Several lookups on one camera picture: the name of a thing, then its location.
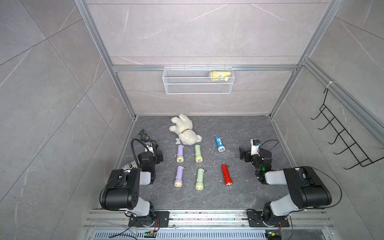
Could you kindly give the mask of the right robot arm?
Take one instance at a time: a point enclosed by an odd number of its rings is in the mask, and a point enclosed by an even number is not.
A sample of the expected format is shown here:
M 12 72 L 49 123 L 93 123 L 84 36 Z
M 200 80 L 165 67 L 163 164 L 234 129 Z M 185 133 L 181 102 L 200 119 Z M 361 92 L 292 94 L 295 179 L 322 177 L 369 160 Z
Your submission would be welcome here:
M 240 159 L 252 163 L 255 175 L 263 185 L 285 185 L 289 193 L 284 197 L 267 202 L 261 212 L 261 220 L 267 227 L 282 225 L 291 213 L 307 209 L 325 209 L 337 206 L 342 198 L 332 204 L 332 195 L 317 175 L 322 171 L 309 167 L 285 168 L 272 170 L 272 153 L 263 148 L 247 151 L 239 148 Z

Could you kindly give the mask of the yellow sponge in basket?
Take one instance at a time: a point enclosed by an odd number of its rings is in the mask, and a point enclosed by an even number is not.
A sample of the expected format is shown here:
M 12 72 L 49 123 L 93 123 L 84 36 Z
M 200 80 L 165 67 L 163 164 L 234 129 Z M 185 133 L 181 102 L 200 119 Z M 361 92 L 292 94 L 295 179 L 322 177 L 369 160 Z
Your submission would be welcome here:
M 231 71 L 211 71 L 209 72 L 209 78 L 212 81 L 225 81 L 227 82 L 232 78 Z

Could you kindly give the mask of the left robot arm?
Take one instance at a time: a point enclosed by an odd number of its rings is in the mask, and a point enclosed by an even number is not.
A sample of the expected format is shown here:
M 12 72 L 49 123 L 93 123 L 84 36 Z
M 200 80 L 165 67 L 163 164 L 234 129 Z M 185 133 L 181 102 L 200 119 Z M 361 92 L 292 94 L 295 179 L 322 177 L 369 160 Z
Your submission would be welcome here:
M 154 205 L 139 196 L 140 186 L 151 185 L 156 178 L 156 164 L 163 161 L 162 152 L 153 140 L 131 140 L 139 142 L 145 151 L 134 154 L 135 167 L 112 170 L 109 180 L 101 190 L 99 202 L 104 210 L 123 211 L 132 218 L 133 225 L 160 228 L 160 220 L 156 216 Z

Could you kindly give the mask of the green flashlight near row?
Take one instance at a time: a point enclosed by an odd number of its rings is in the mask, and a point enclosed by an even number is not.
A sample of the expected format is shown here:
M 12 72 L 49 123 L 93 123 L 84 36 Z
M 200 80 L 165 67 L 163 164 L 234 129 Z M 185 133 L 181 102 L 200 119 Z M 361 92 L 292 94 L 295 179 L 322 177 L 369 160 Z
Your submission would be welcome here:
M 202 168 L 198 169 L 197 172 L 197 182 L 196 182 L 196 190 L 202 191 L 204 189 L 204 172 L 205 170 Z

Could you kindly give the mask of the white plush bear toy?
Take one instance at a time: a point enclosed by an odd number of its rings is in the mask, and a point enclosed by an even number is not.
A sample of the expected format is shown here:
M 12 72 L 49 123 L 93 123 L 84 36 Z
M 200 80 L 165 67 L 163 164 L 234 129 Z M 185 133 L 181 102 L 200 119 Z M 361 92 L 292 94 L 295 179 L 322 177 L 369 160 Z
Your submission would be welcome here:
M 202 141 L 202 137 L 193 131 L 193 122 L 184 114 L 171 118 L 174 124 L 169 130 L 178 135 L 183 145 L 194 145 Z

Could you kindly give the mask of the blue flashlight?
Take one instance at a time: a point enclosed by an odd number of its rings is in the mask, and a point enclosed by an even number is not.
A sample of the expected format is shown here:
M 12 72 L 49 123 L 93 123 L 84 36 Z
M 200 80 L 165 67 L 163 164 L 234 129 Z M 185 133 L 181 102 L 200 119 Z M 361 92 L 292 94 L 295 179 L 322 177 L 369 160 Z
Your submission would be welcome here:
M 218 152 L 219 153 L 224 152 L 226 149 L 225 149 L 225 146 L 223 144 L 222 137 L 215 136 L 215 141 L 216 141 L 216 144 L 217 144 L 217 147 L 218 147 Z

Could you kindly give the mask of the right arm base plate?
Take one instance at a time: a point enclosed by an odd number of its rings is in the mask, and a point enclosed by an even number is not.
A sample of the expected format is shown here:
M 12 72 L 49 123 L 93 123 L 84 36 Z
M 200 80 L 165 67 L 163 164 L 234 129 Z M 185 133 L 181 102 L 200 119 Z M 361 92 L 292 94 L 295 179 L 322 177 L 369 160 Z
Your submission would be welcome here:
M 250 227 L 289 227 L 290 223 L 287 216 L 277 217 L 273 215 L 269 210 L 257 211 L 254 209 L 246 210 L 247 219 Z

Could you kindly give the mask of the green flashlight row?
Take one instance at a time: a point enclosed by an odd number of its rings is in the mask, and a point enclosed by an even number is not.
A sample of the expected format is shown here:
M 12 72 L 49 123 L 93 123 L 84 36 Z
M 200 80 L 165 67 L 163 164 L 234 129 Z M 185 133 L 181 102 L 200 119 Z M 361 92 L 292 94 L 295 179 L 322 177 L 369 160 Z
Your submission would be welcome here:
M 201 163 L 203 161 L 201 146 L 198 144 L 195 145 L 195 161 L 197 163 Z
M 196 182 L 196 190 L 202 191 L 204 189 L 204 172 L 205 170 L 202 168 L 198 169 L 197 172 L 197 182 Z

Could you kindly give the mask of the white patterned toy car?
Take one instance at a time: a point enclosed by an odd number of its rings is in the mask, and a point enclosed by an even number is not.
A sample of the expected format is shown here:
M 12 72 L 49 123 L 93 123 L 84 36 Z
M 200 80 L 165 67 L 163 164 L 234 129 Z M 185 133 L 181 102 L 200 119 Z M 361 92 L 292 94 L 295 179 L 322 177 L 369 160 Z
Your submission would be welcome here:
M 122 169 L 124 171 L 130 170 L 132 168 L 140 168 L 135 160 L 126 160 L 123 162 Z

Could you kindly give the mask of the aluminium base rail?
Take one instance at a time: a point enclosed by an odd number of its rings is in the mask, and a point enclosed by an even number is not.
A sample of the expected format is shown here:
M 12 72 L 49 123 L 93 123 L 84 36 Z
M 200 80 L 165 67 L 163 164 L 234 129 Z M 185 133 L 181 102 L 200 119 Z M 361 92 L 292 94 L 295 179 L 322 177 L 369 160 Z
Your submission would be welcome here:
M 273 227 L 259 210 L 159 210 L 159 223 L 140 224 L 123 212 L 91 210 L 78 240 L 337 240 L 326 211 L 290 214 Z

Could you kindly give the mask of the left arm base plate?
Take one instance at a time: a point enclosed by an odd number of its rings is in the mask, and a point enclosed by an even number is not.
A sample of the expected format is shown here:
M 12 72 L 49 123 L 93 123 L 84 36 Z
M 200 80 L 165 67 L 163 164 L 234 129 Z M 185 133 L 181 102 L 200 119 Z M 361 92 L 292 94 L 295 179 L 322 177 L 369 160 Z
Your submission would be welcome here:
M 148 216 L 145 217 L 129 217 L 129 227 L 145 227 L 150 228 L 154 227 L 157 224 L 157 228 L 167 228 L 170 220 L 169 211 L 154 211 L 150 212 Z

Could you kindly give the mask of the red flashlight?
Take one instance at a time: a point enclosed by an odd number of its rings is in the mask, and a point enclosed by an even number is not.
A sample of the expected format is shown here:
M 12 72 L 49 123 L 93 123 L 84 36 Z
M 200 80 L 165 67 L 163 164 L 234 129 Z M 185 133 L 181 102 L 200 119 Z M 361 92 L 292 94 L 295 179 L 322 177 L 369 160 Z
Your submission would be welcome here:
M 221 166 L 222 171 L 223 171 L 223 177 L 224 177 L 225 185 L 226 186 L 231 186 L 233 184 L 233 180 L 232 180 L 232 178 L 230 176 L 228 167 L 229 167 L 228 165 L 222 165 Z

